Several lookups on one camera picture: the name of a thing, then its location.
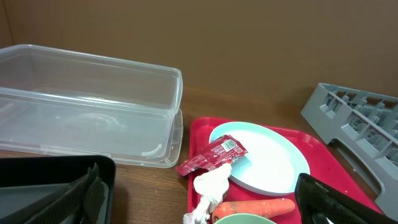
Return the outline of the red serving tray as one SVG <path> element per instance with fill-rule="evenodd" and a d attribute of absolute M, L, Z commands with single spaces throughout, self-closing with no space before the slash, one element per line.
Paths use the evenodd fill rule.
<path fill-rule="evenodd" d="M 209 137 L 217 126 L 232 122 L 230 119 L 221 119 L 214 117 L 198 118 L 193 121 L 190 127 L 190 155 L 193 157 L 202 150 L 209 142 Z M 362 188 L 351 178 L 341 164 L 329 152 L 326 146 L 315 137 L 294 129 L 280 128 L 275 126 L 264 126 L 279 133 L 293 143 L 306 158 L 310 175 L 322 181 L 323 183 L 333 187 L 341 193 L 351 197 L 352 199 L 362 203 L 363 205 L 382 213 L 382 211 L 374 204 Z M 200 195 L 193 188 L 193 180 L 196 176 L 201 175 L 206 170 L 196 170 L 188 176 L 188 212 L 192 212 L 200 201 Z M 229 192 L 224 201 L 247 201 L 272 199 L 265 195 L 256 194 L 246 190 L 230 180 Z M 300 212 L 298 207 L 293 212 L 285 215 L 271 218 L 276 223 L 301 223 Z"/>

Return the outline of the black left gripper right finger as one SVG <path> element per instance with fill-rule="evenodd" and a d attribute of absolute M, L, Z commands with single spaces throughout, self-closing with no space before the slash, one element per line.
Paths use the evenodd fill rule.
<path fill-rule="evenodd" d="M 295 200 L 303 224 L 397 224 L 305 173 L 298 176 Z"/>

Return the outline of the grey dishwasher rack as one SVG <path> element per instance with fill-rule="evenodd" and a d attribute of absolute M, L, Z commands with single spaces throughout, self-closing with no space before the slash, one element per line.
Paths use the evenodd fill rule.
<path fill-rule="evenodd" d="M 397 98 L 319 83 L 301 111 L 321 139 L 377 192 L 376 205 L 397 219 Z"/>

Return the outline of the red snack wrapper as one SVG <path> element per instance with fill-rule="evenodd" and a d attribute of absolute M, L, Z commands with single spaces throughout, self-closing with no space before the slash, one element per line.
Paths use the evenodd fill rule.
<path fill-rule="evenodd" d="M 197 169 L 212 171 L 223 164 L 232 164 L 247 154 L 243 145 L 231 135 L 224 135 L 204 147 L 198 154 L 177 167 L 181 176 L 186 176 Z"/>

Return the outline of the white tissue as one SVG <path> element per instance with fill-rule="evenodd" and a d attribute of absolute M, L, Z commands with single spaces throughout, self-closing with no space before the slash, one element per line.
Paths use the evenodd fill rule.
<path fill-rule="evenodd" d="M 194 179 L 193 187 L 200 194 L 200 201 L 191 213 L 183 216 L 183 224 L 207 224 L 229 189 L 231 171 L 231 164 L 226 163 Z"/>

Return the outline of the light blue plate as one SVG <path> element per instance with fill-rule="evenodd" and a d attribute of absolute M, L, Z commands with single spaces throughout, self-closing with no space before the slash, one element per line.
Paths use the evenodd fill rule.
<path fill-rule="evenodd" d="M 229 179 L 251 192 L 284 196 L 294 192 L 309 164 L 301 151 L 281 134 L 258 124 L 233 121 L 212 130 L 209 142 L 224 135 L 239 141 L 247 153 L 232 164 Z"/>

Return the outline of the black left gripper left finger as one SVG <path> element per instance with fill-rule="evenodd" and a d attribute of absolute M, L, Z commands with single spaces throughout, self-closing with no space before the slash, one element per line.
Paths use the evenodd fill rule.
<path fill-rule="evenodd" d="M 105 201 L 100 167 L 64 184 L 1 188 L 1 223 L 97 223 Z"/>

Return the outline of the orange carrot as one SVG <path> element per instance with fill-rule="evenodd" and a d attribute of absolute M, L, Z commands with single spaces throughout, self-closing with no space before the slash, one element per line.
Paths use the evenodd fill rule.
<path fill-rule="evenodd" d="M 272 218 L 285 215 L 294 210 L 295 203 L 288 198 L 223 202 L 213 210 L 211 221 L 215 223 L 224 217 L 237 213 L 248 213 L 264 218 Z"/>

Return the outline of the green bowl with rice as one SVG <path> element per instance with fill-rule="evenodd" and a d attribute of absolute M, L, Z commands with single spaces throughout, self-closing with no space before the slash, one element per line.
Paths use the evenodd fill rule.
<path fill-rule="evenodd" d="M 267 218 L 248 214 L 248 213 L 237 213 L 228 215 L 216 221 L 215 224 L 276 224 L 272 220 Z"/>

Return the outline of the clear plastic bin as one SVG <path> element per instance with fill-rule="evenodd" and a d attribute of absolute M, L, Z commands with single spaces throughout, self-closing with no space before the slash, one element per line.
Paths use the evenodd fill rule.
<path fill-rule="evenodd" d="M 1 147 L 170 168 L 181 149 L 182 93 L 176 68 L 38 45 L 6 47 Z"/>

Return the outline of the black tray bin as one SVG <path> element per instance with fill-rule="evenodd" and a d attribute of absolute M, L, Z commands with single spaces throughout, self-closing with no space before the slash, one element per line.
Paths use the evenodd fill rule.
<path fill-rule="evenodd" d="M 98 223 L 110 224 L 116 164 L 99 155 L 2 158 L 1 217 L 76 180 L 95 164 L 106 193 Z"/>

